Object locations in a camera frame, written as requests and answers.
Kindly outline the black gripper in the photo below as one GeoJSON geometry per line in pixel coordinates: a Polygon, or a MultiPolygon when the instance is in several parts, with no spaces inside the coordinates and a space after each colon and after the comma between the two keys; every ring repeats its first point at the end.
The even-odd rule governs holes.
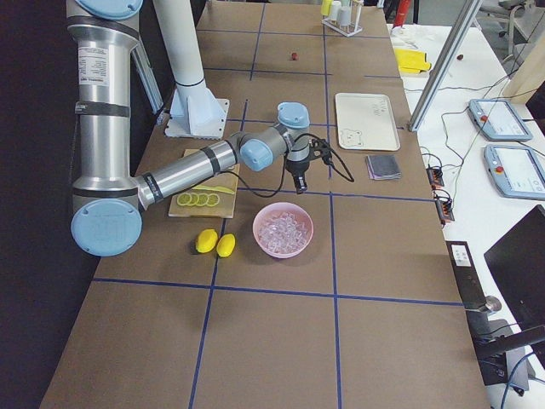
{"type": "Polygon", "coordinates": [[[309,169],[310,147],[298,150],[291,150],[286,159],[285,169],[293,176],[294,186],[297,194],[307,190],[305,174],[309,169]]]}

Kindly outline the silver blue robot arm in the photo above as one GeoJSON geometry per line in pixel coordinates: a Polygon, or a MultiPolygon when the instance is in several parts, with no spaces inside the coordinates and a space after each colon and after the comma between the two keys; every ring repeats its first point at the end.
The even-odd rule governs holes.
{"type": "Polygon", "coordinates": [[[141,234],[141,212],[197,186],[235,164],[254,171],[284,159],[303,193],[310,161],[307,108],[278,106],[278,120],[259,133],[221,138],[159,170],[129,172],[130,57],[139,45],[139,1],[70,1],[67,28],[77,42],[79,99],[75,106],[82,174],[73,184],[72,237],[95,256],[116,256],[141,234]]]}

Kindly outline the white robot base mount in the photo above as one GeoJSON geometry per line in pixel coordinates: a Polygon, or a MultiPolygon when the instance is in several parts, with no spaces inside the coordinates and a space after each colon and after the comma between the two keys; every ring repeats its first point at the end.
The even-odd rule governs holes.
{"type": "Polygon", "coordinates": [[[208,88],[204,89],[203,97],[195,99],[188,96],[185,101],[182,101],[177,89],[169,110],[170,119],[165,135],[220,140],[224,135],[229,107],[228,99],[215,98],[208,88]]]}

